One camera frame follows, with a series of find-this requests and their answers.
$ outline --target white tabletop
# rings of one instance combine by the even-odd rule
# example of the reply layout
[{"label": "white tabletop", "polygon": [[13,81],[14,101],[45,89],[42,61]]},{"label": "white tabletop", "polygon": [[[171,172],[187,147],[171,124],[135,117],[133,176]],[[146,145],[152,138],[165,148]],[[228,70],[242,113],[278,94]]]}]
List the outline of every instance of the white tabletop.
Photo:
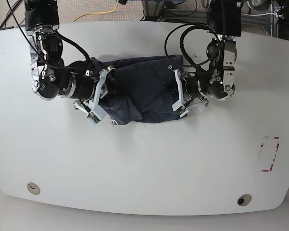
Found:
[{"label": "white tabletop", "polygon": [[[177,24],[60,26],[62,35],[105,61],[163,55],[165,37]],[[169,53],[181,53],[180,34],[170,38]],[[205,31],[186,37],[196,62],[206,59],[210,40]],[[230,100],[210,100],[208,108],[180,121],[113,127],[108,117],[89,124],[72,100],[34,95],[28,44],[18,29],[0,31],[0,189],[53,205],[128,214],[278,207],[289,187],[289,42],[249,33],[236,41],[236,93]],[[83,57],[65,44],[63,59],[69,64]],[[277,142],[272,171],[261,172],[271,166]],[[40,195],[27,190],[29,182]],[[238,206],[244,194],[252,201]]]}]

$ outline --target crumpled fabric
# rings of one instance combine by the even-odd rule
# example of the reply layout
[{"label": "crumpled fabric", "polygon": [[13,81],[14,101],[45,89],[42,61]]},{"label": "crumpled fabric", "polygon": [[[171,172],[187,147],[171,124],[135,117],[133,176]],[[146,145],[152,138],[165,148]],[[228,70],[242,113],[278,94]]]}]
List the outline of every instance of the crumpled fabric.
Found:
[{"label": "crumpled fabric", "polygon": [[[172,55],[176,63],[183,64],[183,56]],[[171,62],[166,56],[122,59],[100,62],[91,58],[96,69],[117,68],[106,78],[108,95],[99,105],[118,125],[131,121],[161,123],[178,120],[172,110],[179,99],[174,72],[168,69]]]}]

